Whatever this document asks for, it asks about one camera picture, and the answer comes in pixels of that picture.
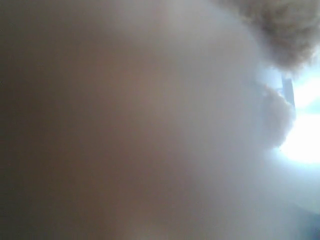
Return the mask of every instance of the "bright light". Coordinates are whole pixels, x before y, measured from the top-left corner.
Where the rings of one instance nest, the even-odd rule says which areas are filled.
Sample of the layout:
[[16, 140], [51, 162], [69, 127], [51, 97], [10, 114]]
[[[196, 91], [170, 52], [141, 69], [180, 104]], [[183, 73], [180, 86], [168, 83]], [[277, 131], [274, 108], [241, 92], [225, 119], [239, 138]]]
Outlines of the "bright light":
[[298, 115], [280, 150], [292, 161], [320, 164], [320, 114]]
[[305, 84], [294, 89], [294, 101], [297, 109], [302, 109], [311, 104], [320, 95], [320, 79], [312, 78]]

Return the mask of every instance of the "curly hair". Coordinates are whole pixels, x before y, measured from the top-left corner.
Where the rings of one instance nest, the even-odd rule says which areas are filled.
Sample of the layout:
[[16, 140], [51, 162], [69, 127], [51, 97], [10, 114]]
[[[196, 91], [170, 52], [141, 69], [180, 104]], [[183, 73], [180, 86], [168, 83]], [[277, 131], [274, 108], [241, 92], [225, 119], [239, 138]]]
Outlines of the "curly hair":
[[253, 27], [269, 62], [295, 72], [320, 43], [320, 0], [220, 0]]

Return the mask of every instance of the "skin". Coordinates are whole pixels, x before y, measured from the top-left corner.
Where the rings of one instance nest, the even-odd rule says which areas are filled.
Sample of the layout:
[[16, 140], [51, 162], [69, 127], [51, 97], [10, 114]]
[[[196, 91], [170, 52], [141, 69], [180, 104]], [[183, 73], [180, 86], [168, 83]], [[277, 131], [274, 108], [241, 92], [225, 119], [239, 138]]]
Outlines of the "skin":
[[4, 7], [5, 234], [292, 239], [245, 27], [192, 0]]

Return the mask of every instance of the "person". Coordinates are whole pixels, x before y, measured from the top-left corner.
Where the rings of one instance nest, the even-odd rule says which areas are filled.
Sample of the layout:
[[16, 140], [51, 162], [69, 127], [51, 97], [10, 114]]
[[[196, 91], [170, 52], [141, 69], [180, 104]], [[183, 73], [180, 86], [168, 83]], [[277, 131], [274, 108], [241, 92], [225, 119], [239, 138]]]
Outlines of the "person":
[[3, 239], [293, 239], [247, 84], [263, 57], [236, 17], [205, 0], [2, 6]]

